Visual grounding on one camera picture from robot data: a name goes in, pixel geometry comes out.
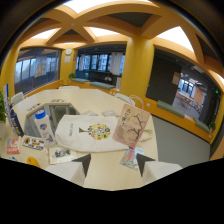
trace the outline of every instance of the blue label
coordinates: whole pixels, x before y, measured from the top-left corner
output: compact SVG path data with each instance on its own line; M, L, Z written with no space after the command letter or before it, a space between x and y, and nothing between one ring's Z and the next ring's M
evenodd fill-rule
M47 125L46 124L41 124L40 125L40 129L45 130L46 128L47 128Z

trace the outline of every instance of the window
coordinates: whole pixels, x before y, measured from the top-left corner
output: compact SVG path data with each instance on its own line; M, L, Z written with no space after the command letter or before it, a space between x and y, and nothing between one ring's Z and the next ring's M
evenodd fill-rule
M98 71L106 71L108 54L101 54L99 57Z
M189 96L190 96L191 93L192 93L192 90L193 90L193 86L194 86L194 85L193 85L192 83L190 83L190 82L188 82L188 81L184 81L182 90L183 90L184 92L189 93Z
M84 58L84 67L83 69L89 70L90 68L90 55L86 55Z
M29 48L21 50L15 67L15 93L27 92L59 79L60 50Z
M16 69L15 69L15 83L20 82L21 79L21 68L22 68L22 62L16 63Z
M80 56L78 56L78 57L77 57L77 60L76 60L76 70L79 68L79 57L80 57Z
M125 60L125 55L122 56L122 59L121 59L121 68L120 68L120 74L123 73L123 69L124 69L124 60Z
M108 64L107 64L107 71L110 71L110 65L111 65L111 54L109 55L109 60L108 60Z
M96 69L96 65L97 65L97 55L92 55L91 69Z

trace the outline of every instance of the bag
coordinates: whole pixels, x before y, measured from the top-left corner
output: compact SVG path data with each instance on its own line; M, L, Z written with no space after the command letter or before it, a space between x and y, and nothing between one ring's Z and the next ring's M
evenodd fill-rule
M80 152L108 152L128 149L112 139L116 117L64 115L55 132L59 147Z
M131 98L141 101L142 109L132 106L131 100L131 105L125 104L112 138L130 148L135 148L142 136L150 113L144 110L144 104L141 98L134 95L129 96L129 99Z

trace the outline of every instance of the ceiling light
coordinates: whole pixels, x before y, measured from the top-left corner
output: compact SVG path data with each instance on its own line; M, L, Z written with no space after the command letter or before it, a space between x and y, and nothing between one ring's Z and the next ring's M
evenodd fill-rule
M90 29L93 31L93 33L96 37L119 34L119 33L113 32L111 30L105 30L105 29L100 29L100 28L95 28L95 27L90 27Z
M192 68L194 68L194 70L198 71L199 73L203 73L203 71L200 68L198 68L196 65L193 66Z
M224 85L224 78L221 75L219 75L219 74L217 74L217 75L218 75L218 77L220 78L220 80L222 81L222 83Z
M92 8L97 5L101 5L104 3L109 3L109 2L118 2L118 1L136 1L136 0L82 0L82 1L68 1L64 3L63 5L68 6L72 10L74 10L76 13L80 13L86 9ZM147 3L152 3L147 0L137 0L141 2L147 2Z
M51 36L51 34L54 33L55 30L57 29L52 29L52 30L39 33L31 38L48 39Z
M190 41L188 40L186 34L181 29L181 27L175 27L170 30L165 31L164 33L159 34L157 37L172 41L176 44L179 44L183 47L186 47L190 51L194 52Z

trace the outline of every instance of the table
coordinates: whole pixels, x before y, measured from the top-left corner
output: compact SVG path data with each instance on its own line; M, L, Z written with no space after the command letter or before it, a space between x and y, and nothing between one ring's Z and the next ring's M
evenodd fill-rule
M123 100L97 89L44 90L32 95L13 107L14 111L18 115L23 130L25 127L26 116L29 116L34 112L28 112L27 109L36 103L41 103L41 105L35 109L35 111L39 110L39 108L43 107L43 104L50 105L50 101L52 99L66 99L80 114L87 110L92 110L93 112L101 115L102 111L111 109L120 114L123 105L125 104ZM6 142L8 138L13 137L13 133L8 122L6 125L7 136L3 139L1 143L2 145L0 145L0 154L2 158L8 159L10 155L7 155L6 153ZM145 142L138 142L137 147L144 150L145 156L158 160L157 142L152 116L149 118L147 127L153 131L153 138ZM100 190L123 190L144 186L139 171L130 169L120 164L124 153L125 150L91 153L92 159L83 187ZM87 154L89 153L77 152L78 158ZM22 163L27 163L27 157L32 156L38 161L42 169L46 169L46 167L50 165L48 162L47 149L41 152L21 146L21 153L13 156Z
M180 100L182 100L184 103L187 103L187 105L190 105L190 106L192 106L194 108L195 108L195 106L198 105L198 103L195 100L191 99L190 97L186 96L185 94L183 94L181 92L177 91L177 97Z

